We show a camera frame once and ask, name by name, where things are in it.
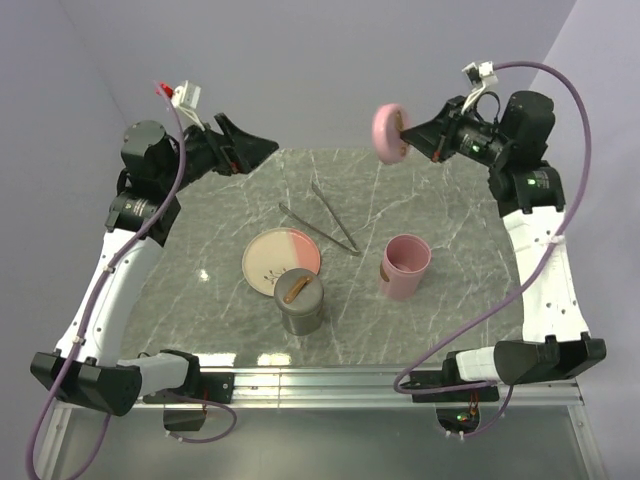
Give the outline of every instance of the gray mug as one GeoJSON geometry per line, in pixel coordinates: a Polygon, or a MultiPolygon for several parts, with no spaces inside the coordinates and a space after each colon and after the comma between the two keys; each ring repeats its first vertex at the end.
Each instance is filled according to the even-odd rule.
{"type": "Polygon", "coordinates": [[[276,282],[273,297],[282,326],[292,335],[309,335],[322,325],[324,287],[313,272],[304,268],[285,272],[276,282]]]}

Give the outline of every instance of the white wall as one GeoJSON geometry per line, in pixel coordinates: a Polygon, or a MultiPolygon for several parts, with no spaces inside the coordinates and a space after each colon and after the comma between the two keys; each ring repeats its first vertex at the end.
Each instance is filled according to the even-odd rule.
{"type": "MultiPolygon", "coordinates": [[[[612,480],[640,478],[640,2],[578,0],[546,62],[584,97],[593,129],[593,168],[581,211],[569,227],[578,299],[607,359],[579,379],[612,480]]],[[[573,195],[582,130],[571,97],[545,74],[533,89],[556,101],[547,159],[573,195]]]]}
{"type": "MultiPolygon", "coordinates": [[[[542,60],[575,0],[61,0],[128,122],[150,82],[193,80],[201,113],[287,147],[369,146],[381,103],[425,121],[470,61],[542,60]]],[[[526,88],[533,72],[503,82],[526,88]]]]}
{"type": "Polygon", "coordinates": [[[125,123],[57,2],[3,0],[0,62],[0,465],[21,479],[45,397],[29,364],[95,268],[125,123]]]}

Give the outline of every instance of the aluminum frame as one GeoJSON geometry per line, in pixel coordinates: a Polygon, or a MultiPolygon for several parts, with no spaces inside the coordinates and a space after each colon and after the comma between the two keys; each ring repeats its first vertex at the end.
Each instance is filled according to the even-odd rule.
{"type": "MultiPolygon", "coordinates": [[[[392,383],[400,367],[203,367],[203,372],[231,372],[236,375],[234,409],[363,409],[462,407],[466,403],[412,403],[410,395],[393,391],[392,383]]],[[[500,385],[504,398],[508,387],[500,385]]],[[[566,406],[589,480],[606,479],[595,438],[587,420],[584,402],[575,380],[520,385],[514,390],[511,406],[566,406]]],[[[145,404],[135,410],[160,410],[169,404],[145,404]]],[[[199,404],[171,404],[172,409],[200,409],[199,404]]],[[[82,407],[58,402],[40,451],[37,470],[43,480],[51,480],[73,411],[82,407]]]]}

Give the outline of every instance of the metal tongs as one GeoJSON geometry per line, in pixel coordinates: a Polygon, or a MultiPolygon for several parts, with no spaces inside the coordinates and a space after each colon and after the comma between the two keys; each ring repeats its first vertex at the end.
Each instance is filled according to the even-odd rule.
{"type": "Polygon", "coordinates": [[[329,212],[331,213],[331,215],[335,219],[336,223],[338,224],[340,229],[344,232],[345,236],[349,240],[349,243],[351,243],[351,246],[353,247],[353,249],[351,249],[348,245],[345,245],[344,243],[339,242],[338,240],[333,238],[331,235],[328,235],[328,234],[324,233],[322,230],[320,230],[319,228],[311,225],[309,222],[304,221],[298,215],[293,213],[284,203],[280,202],[278,204],[278,206],[280,207],[280,210],[282,210],[282,213],[284,213],[285,215],[287,215],[287,216],[293,218],[294,220],[300,222],[305,227],[307,227],[307,228],[313,230],[314,232],[316,232],[318,235],[322,235],[327,240],[331,240],[333,243],[338,245],[340,248],[343,248],[344,250],[349,252],[349,254],[353,255],[354,257],[359,257],[360,255],[362,255],[362,252],[358,249],[358,246],[356,245],[355,240],[353,239],[351,234],[347,231],[347,227],[344,226],[344,224],[340,221],[340,218],[338,218],[338,215],[336,214],[336,212],[333,210],[333,208],[331,208],[331,205],[329,205],[329,202],[327,202],[327,199],[322,194],[322,190],[320,190],[320,187],[318,186],[318,184],[316,182],[311,182],[311,189],[318,196],[318,198],[320,200],[322,200],[322,203],[325,204],[325,206],[327,207],[327,209],[329,210],[329,212]]]}

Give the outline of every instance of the pink mug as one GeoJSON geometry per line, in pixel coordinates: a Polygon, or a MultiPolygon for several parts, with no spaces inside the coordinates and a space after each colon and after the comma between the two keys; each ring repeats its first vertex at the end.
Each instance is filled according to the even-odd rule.
{"type": "Polygon", "coordinates": [[[415,235],[393,237],[380,264],[380,291],[393,300],[411,297],[431,261],[427,242],[415,235]]]}

